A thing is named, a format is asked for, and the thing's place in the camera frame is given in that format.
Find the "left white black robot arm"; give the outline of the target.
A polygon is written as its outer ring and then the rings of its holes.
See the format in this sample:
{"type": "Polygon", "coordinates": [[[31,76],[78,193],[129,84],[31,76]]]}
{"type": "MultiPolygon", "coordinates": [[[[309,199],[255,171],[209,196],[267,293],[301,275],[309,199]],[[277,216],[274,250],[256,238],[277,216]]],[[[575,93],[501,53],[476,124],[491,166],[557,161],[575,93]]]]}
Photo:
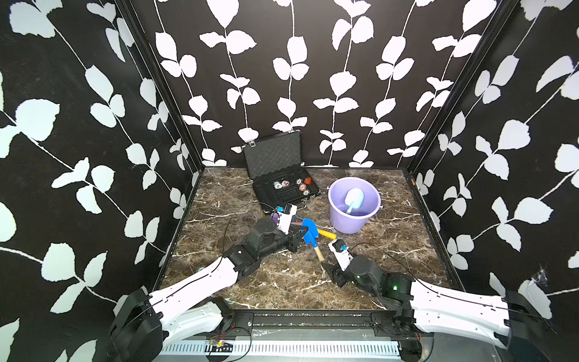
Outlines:
{"type": "Polygon", "coordinates": [[[250,276],[267,256],[296,252],[308,231],[292,224],[283,232],[264,217],[207,268],[150,294],[132,292],[118,304],[106,353],[114,361],[152,361],[171,342],[217,329],[229,312],[210,297],[250,276]]]}

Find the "light blue toy shovel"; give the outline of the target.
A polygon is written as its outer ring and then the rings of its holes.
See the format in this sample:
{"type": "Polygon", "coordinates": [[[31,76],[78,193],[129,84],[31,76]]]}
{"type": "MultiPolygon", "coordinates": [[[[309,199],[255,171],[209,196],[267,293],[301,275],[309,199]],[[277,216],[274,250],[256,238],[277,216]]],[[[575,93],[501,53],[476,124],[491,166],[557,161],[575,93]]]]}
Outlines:
{"type": "Polygon", "coordinates": [[[351,214],[353,210],[359,209],[364,199],[365,194],[363,190],[359,188],[350,189],[345,196],[345,205],[348,207],[346,213],[351,214]]]}

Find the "blue toy shovel tan handle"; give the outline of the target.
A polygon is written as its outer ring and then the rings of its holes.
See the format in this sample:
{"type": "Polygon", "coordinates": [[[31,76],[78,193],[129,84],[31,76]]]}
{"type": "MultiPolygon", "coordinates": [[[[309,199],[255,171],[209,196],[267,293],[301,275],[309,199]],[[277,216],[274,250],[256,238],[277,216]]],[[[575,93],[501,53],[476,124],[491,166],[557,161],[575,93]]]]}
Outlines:
{"type": "Polygon", "coordinates": [[[318,232],[317,225],[313,220],[304,219],[302,221],[302,226],[308,229],[303,237],[305,243],[313,247],[320,262],[325,262],[326,259],[324,258],[324,256],[321,253],[321,250],[318,247],[318,237],[320,234],[318,232]]]}

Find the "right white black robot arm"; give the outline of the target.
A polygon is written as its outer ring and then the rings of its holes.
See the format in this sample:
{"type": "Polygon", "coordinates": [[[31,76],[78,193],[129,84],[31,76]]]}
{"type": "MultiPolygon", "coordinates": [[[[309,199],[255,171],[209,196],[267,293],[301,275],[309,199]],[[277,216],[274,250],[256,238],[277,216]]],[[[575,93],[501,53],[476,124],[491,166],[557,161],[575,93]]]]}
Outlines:
{"type": "Polygon", "coordinates": [[[339,287],[354,284],[378,300],[397,332],[445,333],[503,348],[515,361],[549,361],[548,321],[523,295],[484,296],[437,287],[411,275],[386,272],[362,255],[338,253],[322,267],[339,287]]]}

